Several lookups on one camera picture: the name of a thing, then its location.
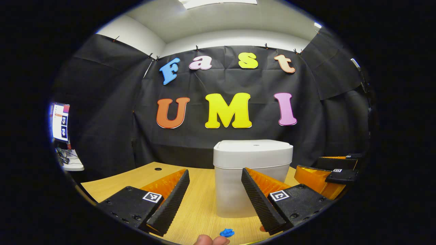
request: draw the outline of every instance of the white container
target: white container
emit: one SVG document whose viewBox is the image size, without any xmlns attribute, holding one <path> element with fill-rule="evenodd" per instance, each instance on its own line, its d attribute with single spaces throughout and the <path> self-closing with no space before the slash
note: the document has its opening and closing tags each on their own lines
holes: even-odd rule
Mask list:
<svg viewBox="0 0 436 245">
<path fill-rule="evenodd" d="M 248 167 L 281 182 L 292 162 L 293 146 L 275 140 L 223 140 L 214 147 L 217 215 L 223 218 L 256 216 L 241 182 Z"/>
</svg>

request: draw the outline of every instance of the human hand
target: human hand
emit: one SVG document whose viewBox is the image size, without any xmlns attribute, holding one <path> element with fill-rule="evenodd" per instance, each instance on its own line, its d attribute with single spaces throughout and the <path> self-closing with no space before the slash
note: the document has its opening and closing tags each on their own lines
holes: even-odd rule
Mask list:
<svg viewBox="0 0 436 245">
<path fill-rule="evenodd" d="M 226 237 L 217 236 L 214 240 L 208 235 L 199 235 L 194 245 L 227 245 L 230 243 Z"/>
</svg>

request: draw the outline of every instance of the monitor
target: monitor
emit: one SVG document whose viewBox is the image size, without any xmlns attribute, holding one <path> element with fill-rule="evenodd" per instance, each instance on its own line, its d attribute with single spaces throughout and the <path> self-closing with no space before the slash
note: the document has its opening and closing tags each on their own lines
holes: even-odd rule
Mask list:
<svg viewBox="0 0 436 245">
<path fill-rule="evenodd" d="M 53 138 L 68 143 L 68 112 L 70 105 L 54 102 L 50 105 L 50 127 Z"/>
</svg>

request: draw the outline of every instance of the black curtain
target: black curtain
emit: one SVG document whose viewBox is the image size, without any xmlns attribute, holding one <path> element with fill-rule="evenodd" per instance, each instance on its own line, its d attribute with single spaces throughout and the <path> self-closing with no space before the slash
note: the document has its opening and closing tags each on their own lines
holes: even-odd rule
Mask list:
<svg viewBox="0 0 436 245">
<path fill-rule="evenodd" d="M 259 65 L 242 69 L 238 54 L 252 52 Z M 291 59 L 296 72 L 284 72 L 277 55 Z M 190 70 L 197 56 L 212 57 L 209 70 Z M 163 85 L 159 69 L 174 58 L 177 77 Z M 320 32 L 301 53 L 254 46 L 224 46 L 186 51 L 153 62 L 142 80 L 135 106 L 138 126 L 137 165 L 152 161 L 167 164 L 213 168 L 213 147 L 221 140 L 271 139 L 294 146 L 293 162 L 311 166 L 317 157 L 362 152 L 368 146 L 368 103 L 359 85 L 361 78 L 350 61 L 352 54 L 329 32 Z M 252 127 L 235 129 L 223 125 L 207 129 L 207 94 L 220 93 L 227 104 L 238 92 L 251 95 L 249 118 Z M 297 124 L 280 126 L 275 93 L 292 95 L 291 105 Z M 157 101 L 172 99 L 168 119 L 177 114 L 180 97 L 189 97 L 185 120 L 175 129 L 156 123 Z"/>
<path fill-rule="evenodd" d="M 242 69 L 238 64 L 242 52 L 254 53 L 258 67 Z M 294 73 L 284 72 L 274 60 L 280 54 L 291 59 Z M 202 55 L 212 57 L 212 68 L 189 69 L 192 59 Z M 163 85 L 159 69 L 174 58 L 181 60 L 177 77 Z M 158 61 L 95 34 L 64 65 L 53 100 L 71 104 L 71 142 L 88 180 L 153 161 L 213 168 L 213 147 L 222 140 L 288 142 L 294 146 L 291 166 L 311 166 L 317 157 L 359 153 L 368 147 L 368 102 L 351 58 L 358 61 L 325 28 L 300 54 L 275 48 L 221 46 L 172 54 Z M 251 96 L 252 127 L 207 129 L 206 95 L 219 93 L 230 104 L 239 92 Z M 297 124 L 278 124 L 280 109 L 274 94 L 279 92 L 292 95 Z M 156 123 L 157 101 L 173 100 L 168 118 L 174 119 L 175 100 L 180 97 L 190 98 L 183 124 L 175 129 L 161 128 Z"/>
<path fill-rule="evenodd" d="M 52 100 L 71 105 L 68 133 L 85 167 L 84 179 L 136 167 L 133 105 L 151 60 L 131 46 L 95 34 L 59 72 Z"/>
</svg>

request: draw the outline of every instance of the ceiling light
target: ceiling light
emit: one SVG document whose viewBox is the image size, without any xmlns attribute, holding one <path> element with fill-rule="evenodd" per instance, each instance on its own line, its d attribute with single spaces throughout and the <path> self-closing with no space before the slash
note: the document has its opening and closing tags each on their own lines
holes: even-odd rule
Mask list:
<svg viewBox="0 0 436 245">
<path fill-rule="evenodd" d="M 256 4 L 257 0 L 179 0 L 186 9 L 215 3 L 250 3 Z"/>
</svg>

